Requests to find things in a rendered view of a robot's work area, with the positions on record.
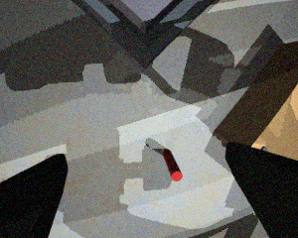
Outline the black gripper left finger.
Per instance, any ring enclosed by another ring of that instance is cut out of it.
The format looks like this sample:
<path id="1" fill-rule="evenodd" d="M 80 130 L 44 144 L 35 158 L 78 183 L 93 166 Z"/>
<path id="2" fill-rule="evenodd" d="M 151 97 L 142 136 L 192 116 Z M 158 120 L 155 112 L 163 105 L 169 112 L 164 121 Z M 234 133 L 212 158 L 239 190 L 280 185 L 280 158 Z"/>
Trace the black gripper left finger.
<path id="1" fill-rule="evenodd" d="M 49 238 L 68 171 L 56 154 L 1 181 L 0 238 Z"/>

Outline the red peg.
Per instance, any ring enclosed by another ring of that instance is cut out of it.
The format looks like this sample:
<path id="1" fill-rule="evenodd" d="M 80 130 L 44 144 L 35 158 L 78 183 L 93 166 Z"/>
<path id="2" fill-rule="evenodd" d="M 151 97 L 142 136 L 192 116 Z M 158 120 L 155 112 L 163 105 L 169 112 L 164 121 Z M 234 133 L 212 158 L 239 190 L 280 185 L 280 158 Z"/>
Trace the red peg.
<path id="1" fill-rule="evenodd" d="M 178 166 L 178 163 L 176 162 L 176 160 L 174 160 L 172 152 L 170 152 L 169 150 L 165 150 L 164 154 L 162 155 L 164 155 L 165 163 L 168 164 L 173 182 L 180 181 L 180 179 L 182 178 L 180 166 Z"/>

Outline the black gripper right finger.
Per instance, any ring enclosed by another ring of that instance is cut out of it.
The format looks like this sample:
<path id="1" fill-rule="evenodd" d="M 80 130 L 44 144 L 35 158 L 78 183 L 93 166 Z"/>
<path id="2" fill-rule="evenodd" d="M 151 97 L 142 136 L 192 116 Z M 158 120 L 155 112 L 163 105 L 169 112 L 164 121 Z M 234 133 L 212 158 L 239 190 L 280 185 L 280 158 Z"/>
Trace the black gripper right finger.
<path id="1" fill-rule="evenodd" d="M 298 238 L 298 160 L 241 143 L 224 158 L 269 238 Z"/>

